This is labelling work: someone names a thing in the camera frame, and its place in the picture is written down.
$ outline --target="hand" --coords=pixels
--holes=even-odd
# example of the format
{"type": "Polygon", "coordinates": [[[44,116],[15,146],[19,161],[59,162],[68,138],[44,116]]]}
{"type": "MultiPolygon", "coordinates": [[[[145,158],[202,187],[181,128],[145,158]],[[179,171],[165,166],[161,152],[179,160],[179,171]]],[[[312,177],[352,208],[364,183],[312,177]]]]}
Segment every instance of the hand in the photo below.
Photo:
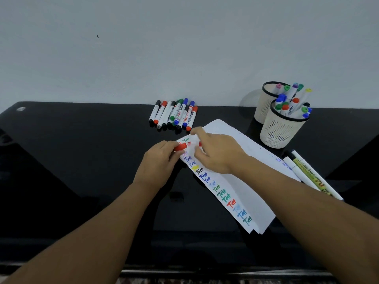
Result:
{"type": "Polygon", "coordinates": [[[233,166],[247,156],[234,138],[226,134],[206,133],[202,127],[193,128],[191,134],[197,134],[204,152],[195,148],[195,157],[208,169],[218,173],[233,173],[233,166]]]}
{"type": "Polygon", "coordinates": [[[133,183],[146,185],[158,192],[166,184],[175,163],[184,153],[184,150],[173,152],[174,147],[177,145],[179,143],[164,140],[145,152],[133,183]]]}

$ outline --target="white mesh basket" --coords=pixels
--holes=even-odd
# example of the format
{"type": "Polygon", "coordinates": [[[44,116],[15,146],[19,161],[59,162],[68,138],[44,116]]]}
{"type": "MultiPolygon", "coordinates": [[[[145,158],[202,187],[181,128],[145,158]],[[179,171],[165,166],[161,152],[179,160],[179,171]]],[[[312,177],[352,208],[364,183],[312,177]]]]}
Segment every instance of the white mesh basket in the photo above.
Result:
{"type": "Polygon", "coordinates": [[[272,148],[284,148],[298,130],[309,119],[292,119],[281,115],[274,109],[275,101],[269,105],[268,113],[263,124],[259,138],[261,141],[272,148]]]}
{"type": "Polygon", "coordinates": [[[262,85],[262,92],[259,96],[257,109],[254,114],[254,118],[259,123],[265,122],[269,105],[278,97],[278,95],[271,93],[277,84],[282,84],[283,86],[287,85],[284,82],[265,82],[262,85]]]}

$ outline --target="red object in hand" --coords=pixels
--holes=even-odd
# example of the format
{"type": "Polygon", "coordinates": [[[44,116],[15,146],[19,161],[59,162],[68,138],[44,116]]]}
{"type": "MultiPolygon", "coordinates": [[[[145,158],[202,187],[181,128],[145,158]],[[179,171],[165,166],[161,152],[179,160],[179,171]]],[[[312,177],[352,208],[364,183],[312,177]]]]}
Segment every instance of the red object in hand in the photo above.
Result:
{"type": "Polygon", "coordinates": [[[185,148],[187,148],[187,144],[186,143],[181,143],[177,147],[174,147],[174,151],[181,151],[181,150],[183,150],[185,148]]]}

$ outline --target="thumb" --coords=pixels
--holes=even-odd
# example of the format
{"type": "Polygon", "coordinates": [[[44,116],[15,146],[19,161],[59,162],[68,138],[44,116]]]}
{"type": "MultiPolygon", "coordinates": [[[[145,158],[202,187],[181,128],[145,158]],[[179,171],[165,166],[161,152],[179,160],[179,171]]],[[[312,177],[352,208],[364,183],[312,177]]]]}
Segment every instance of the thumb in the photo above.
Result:
{"type": "Polygon", "coordinates": [[[184,153],[184,150],[176,151],[172,154],[169,160],[169,167],[173,168],[175,166],[175,163],[177,163],[180,156],[184,153]]]}
{"type": "Polygon", "coordinates": [[[200,160],[200,162],[205,166],[208,167],[209,164],[209,156],[207,156],[199,147],[195,148],[195,157],[200,160]]]}

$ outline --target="group of markers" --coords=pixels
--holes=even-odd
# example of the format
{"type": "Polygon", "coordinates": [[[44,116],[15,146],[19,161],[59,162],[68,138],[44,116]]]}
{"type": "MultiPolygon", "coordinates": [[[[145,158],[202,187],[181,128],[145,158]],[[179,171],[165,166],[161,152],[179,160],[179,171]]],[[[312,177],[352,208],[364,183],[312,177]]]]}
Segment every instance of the group of markers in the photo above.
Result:
{"type": "Polygon", "coordinates": [[[293,119],[306,119],[312,112],[306,103],[306,99],[312,92],[305,89],[303,84],[294,83],[292,86],[277,84],[272,90],[273,94],[278,95],[275,101],[275,110],[293,119]]]}
{"type": "Polygon", "coordinates": [[[190,131],[195,121],[197,106],[195,106],[194,101],[189,106],[187,103],[187,98],[184,100],[181,98],[177,101],[163,101],[162,104],[160,100],[157,100],[150,115],[149,123],[156,124],[157,129],[170,128],[172,126],[177,129],[183,128],[190,131]]]}
{"type": "Polygon", "coordinates": [[[315,169],[311,167],[299,153],[296,152],[296,150],[291,152],[286,151],[284,152],[284,156],[283,161],[306,185],[320,190],[329,196],[343,200],[338,192],[335,191],[333,187],[331,187],[330,184],[327,183],[326,180],[323,179],[320,174],[316,172],[315,169]]]}

